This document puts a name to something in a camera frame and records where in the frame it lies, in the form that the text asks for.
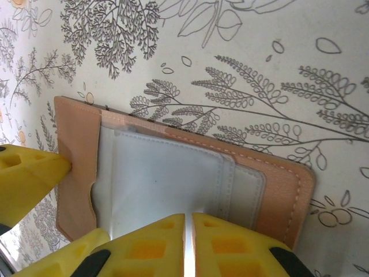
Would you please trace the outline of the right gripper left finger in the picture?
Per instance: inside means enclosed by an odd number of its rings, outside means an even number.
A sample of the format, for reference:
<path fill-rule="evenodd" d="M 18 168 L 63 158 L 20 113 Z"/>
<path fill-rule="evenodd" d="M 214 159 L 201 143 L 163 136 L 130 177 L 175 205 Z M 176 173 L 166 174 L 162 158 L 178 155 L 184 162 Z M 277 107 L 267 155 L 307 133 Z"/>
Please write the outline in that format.
<path fill-rule="evenodd" d="M 173 214 L 95 248 L 80 277 L 184 277 L 184 214 Z"/>

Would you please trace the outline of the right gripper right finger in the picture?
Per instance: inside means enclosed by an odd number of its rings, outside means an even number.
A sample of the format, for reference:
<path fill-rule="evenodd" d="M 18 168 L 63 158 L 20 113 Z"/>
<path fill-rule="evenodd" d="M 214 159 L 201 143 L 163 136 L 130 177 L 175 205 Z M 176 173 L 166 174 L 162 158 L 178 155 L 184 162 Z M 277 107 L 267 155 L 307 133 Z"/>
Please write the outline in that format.
<path fill-rule="evenodd" d="M 195 277 L 313 277 L 284 243 L 203 213 L 193 213 Z"/>

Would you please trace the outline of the pink leather card holder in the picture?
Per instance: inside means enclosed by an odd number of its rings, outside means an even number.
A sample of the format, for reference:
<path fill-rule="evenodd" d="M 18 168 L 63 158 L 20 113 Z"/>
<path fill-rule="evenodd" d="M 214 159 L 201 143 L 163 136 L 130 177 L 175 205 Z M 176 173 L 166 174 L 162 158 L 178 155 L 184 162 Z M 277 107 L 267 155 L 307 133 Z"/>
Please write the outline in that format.
<path fill-rule="evenodd" d="M 266 185 L 255 229 L 290 248 L 296 246 L 316 183 L 308 167 L 64 96 L 54 98 L 54 107 L 59 153 L 72 163 L 57 198 L 56 226 L 68 240 L 79 239 L 97 226 L 91 189 L 97 176 L 100 127 L 128 124 L 144 134 L 228 154 L 236 164 L 264 173 Z"/>

